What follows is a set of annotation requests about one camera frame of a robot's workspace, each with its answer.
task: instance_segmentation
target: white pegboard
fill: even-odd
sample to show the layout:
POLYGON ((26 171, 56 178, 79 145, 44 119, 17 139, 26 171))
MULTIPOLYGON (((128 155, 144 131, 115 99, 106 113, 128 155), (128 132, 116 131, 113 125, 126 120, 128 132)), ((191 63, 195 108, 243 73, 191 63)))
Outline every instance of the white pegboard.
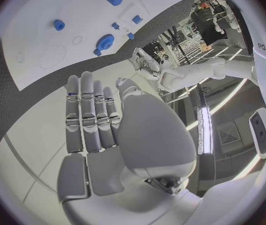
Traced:
POLYGON ((113 6, 106 0, 28 0, 2 36, 5 60, 19 90, 66 66, 95 58, 97 41, 115 37, 102 56, 116 53, 148 21, 181 0, 123 0, 113 6), (139 15, 143 21, 135 24, 139 15), (57 31, 55 20, 65 28, 57 31), (111 26, 116 22, 120 30, 111 26))

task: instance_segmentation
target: white floor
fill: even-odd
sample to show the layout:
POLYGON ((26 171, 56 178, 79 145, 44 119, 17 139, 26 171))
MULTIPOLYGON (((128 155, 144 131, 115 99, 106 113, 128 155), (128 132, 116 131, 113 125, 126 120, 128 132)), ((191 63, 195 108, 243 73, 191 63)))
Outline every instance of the white floor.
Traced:
MULTIPOLYGON (((122 61, 93 72, 95 80, 111 87, 119 113, 121 102, 115 82, 118 78, 131 78, 139 87, 159 98, 156 91, 143 78, 136 75, 133 65, 122 61)), ((54 190, 65 146, 66 89, 54 91, 29 109, 8 131, 12 145, 27 166, 54 190)), ((0 142, 0 172, 3 179, 24 205, 50 225, 68 225, 57 195, 44 187, 23 168, 3 138, 0 142)))

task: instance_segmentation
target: floor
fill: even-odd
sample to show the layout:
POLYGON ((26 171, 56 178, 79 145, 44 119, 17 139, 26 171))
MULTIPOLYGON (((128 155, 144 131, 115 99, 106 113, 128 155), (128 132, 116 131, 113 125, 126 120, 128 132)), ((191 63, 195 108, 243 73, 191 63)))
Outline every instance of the floor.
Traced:
MULTIPOLYGON (((139 87, 159 98, 133 65, 122 61, 93 72, 95 80, 114 92, 120 114, 117 78, 131 78, 139 87)), ((68 225, 57 199, 57 178, 68 155, 65 137, 66 89, 61 87, 31 107, 0 142, 0 172, 11 192, 38 217, 49 224, 68 225)))

